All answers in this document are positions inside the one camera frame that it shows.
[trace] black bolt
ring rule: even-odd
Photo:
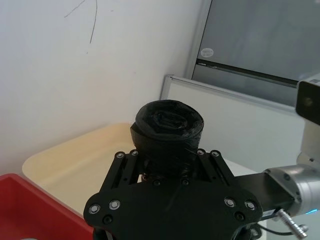
[[[219,153],[218,153],[217,151],[213,151],[213,152],[211,152],[211,155],[212,155],[213,157],[218,157],[218,156],[219,156]]]
[[[122,152],[119,152],[119,153],[117,153],[116,154],[116,157],[118,158],[118,159],[121,159],[121,158],[123,158],[125,155],[122,153]]]
[[[291,177],[290,177],[288,174],[286,174],[286,173],[283,175],[283,177],[284,177],[284,179],[287,180],[287,181],[290,181],[290,179],[291,179]]]
[[[235,219],[237,219],[239,222],[243,222],[243,221],[246,219],[245,215],[244,215],[242,212],[240,212],[240,211],[237,211],[237,212],[234,214],[234,217],[235,217]]]
[[[188,186],[188,185],[189,185],[189,180],[188,180],[188,179],[183,179],[183,180],[181,181],[181,183],[182,183],[182,185],[184,185],[184,186]]]
[[[160,183],[159,180],[154,180],[154,181],[153,181],[153,185],[154,185],[154,186],[160,186],[160,184],[161,184],[161,183]]]
[[[147,180],[148,180],[148,176],[147,175],[144,174],[144,175],[141,176],[141,181],[142,182],[145,182]]]
[[[102,222],[105,225],[108,225],[108,224],[112,223],[112,221],[113,221],[113,217],[111,215],[106,215],[102,220]]]

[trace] red plastic container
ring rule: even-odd
[[[0,176],[0,240],[92,240],[85,221],[16,174]]]

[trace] cable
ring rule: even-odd
[[[273,230],[270,230],[262,225],[260,225],[259,223],[257,223],[257,225],[259,226],[259,228],[271,233],[271,234],[275,234],[275,235],[279,235],[279,236],[291,236],[293,235],[292,232],[279,232],[279,231],[273,231]]]

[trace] pencil mark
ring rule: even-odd
[[[74,12],[74,10],[76,10],[78,7],[80,7],[81,4],[83,4],[85,1],[86,1],[86,0],[83,0],[82,2],[80,2],[80,3],[78,4],[78,6],[76,6],[74,9],[72,9],[72,10],[71,10],[67,15],[65,15],[64,17],[66,18],[66,17],[68,17],[70,14],[72,14],[72,13]]]
[[[93,24],[92,33],[91,33],[90,44],[91,44],[91,42],[92,42],[92,37],[94,36],[94,31],[95,31],[95,27],[96,27],[97,12],[98,12],[98,0],[95,0],[94,24]]]

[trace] white panel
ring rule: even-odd
[[[219,150],[226,159],[256,172],[296,163],[304,121],[295,113],[181,81],[171,84],[168,99],[202,115],[203,149]]]

